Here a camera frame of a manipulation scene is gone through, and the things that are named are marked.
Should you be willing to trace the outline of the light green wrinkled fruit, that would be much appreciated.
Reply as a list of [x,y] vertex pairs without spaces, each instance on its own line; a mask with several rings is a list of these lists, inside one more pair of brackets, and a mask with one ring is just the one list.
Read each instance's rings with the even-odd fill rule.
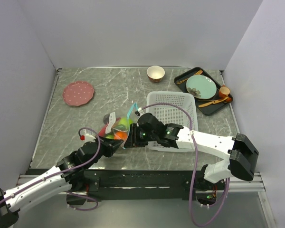
[[106,136],[106,139],[112,139],[112,140],[114,140],[114,139],[115,139],[115,136],[114,136],[114,134],[108,134],[108,135]]

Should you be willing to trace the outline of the orange fruit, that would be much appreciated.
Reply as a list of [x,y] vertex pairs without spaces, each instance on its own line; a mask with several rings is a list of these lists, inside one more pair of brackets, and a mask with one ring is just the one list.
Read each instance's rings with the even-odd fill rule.
[[114,133],[114,139],[116,140],[126,140],[128,138],[128,133],[127,132],[120,132],[117,131]]

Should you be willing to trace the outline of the red chili pepper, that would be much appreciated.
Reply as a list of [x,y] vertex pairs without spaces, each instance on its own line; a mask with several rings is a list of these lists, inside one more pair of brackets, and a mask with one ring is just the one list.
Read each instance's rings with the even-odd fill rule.
[[98,133],[99,136],[105,137],[111,132],[111,129],[108,127],[109,124],[106,124]]

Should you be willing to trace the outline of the clear zip bag blue zipper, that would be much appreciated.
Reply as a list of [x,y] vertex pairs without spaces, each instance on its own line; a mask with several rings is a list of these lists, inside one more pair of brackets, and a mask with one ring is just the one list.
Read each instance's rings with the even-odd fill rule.
[[104,125],[98,135],[107,139],[123,140],[121,147],[125,149],[125,141],[129,136],[130,125],[137,120],[137,116],[134,113],[137,110],[137,103],[133,103],[125,113],[114,111],[104,115]]

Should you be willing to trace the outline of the green chili pepper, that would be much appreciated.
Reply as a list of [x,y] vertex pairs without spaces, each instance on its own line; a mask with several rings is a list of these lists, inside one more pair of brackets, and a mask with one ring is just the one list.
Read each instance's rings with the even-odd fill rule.
[[125,132],[127,130],[127,127],[125,125],[121,124],[121,125],[116,126],[115,130]]

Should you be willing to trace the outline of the green apple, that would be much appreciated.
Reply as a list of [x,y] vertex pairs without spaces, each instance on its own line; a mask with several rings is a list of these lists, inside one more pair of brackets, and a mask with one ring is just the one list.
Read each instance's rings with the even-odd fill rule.
[[130,124],[132,123],[133,123],[132,119],[127,117],[121,117],[118,122],[119,125],[124,125],[126,128],[129,128]]

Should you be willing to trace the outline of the dark brown fruit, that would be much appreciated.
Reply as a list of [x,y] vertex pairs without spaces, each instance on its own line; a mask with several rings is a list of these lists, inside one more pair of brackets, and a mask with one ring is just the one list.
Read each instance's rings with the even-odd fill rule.
[[106,114],[104,117],[103,117],[103,123],[106,125],[110,122],[110,114]]

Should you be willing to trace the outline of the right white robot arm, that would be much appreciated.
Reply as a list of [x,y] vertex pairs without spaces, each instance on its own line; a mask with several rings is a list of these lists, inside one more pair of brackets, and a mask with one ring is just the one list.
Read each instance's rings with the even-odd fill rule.
[[220,180],[230,177],[243,181],[252,181],[254,178],[259,152],[244,134],[238,133],[236,137],[231,137],[202,133],[179,124],[163,124],[151,113],[145,113],[137,123],[130,125],[124,147],[145,147],[150,142],[219,157],[220,162],[203,167],[203,174],[198,178],[203,189],[209,189]]

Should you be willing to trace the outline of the white plastic basket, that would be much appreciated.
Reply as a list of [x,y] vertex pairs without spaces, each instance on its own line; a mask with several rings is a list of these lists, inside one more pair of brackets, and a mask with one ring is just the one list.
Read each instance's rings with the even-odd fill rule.
[[147,105],[160,104],[146,108],[163,124],[175,123],[198,130],[197,111],[193,95],[183,92],[153,91],[147,96]]

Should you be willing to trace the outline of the pink dotted plate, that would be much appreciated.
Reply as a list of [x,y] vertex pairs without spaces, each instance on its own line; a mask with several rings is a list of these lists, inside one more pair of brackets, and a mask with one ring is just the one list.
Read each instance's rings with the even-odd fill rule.
[[68,106],[79,107],[89,103],[94,93],[94,87],[89,82],[75,81],[64,88],[62,98]]

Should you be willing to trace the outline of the white and red bowl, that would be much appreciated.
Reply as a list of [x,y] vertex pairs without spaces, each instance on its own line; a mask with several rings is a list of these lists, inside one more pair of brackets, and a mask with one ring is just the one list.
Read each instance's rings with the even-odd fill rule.
[[161,66],[151,66],[147,69],[147,76],[150,81],[159,83],[165,76],[165,70]]

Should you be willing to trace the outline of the light green plate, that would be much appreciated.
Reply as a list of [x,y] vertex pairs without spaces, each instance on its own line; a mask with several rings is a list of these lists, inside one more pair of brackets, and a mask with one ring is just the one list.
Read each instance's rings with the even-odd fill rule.
[[195,98],[202,100],[212,98],[217,92],[215,82],[203,75],[191,76],[186,82],[186,89]]

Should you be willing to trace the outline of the wooden spoon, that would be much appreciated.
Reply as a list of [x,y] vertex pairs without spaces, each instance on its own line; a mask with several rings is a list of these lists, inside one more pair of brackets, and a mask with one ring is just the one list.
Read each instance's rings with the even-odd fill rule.
[[231,101],[233,101],[233,99],[231,97],[227,96],[227,97],[224,97],[224,98],[221,98],[221,99],[211,100],[211,101],[209,101],[207,103],[199,105],[198,107],[199,108],[203,108],[203,107],[207,107],[207,106],[212,105],[212,104],[215,105],[215,104],[219,104],[219,103],[222,103],[222,102],[229,103]]

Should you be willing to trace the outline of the orange cup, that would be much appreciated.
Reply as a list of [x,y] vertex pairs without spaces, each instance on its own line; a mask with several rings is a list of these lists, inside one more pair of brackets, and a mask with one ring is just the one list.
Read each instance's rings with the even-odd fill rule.
[[218,95],[220,98],[225,98],[225,97],[228,97],[230,94],[230,89],[223,85],[220,89],[219,89],[219,92],[218,92]]

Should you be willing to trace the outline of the aluminium rail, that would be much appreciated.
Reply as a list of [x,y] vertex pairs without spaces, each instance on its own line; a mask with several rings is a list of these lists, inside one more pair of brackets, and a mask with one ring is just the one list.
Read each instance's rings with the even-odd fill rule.
[[[22,185],[38,175],[20,175],[16,186]],[[254,177],[252,181],[243,181],[235,177],[230,178],[229,192],[262,192],[266,191],[260,175]]]

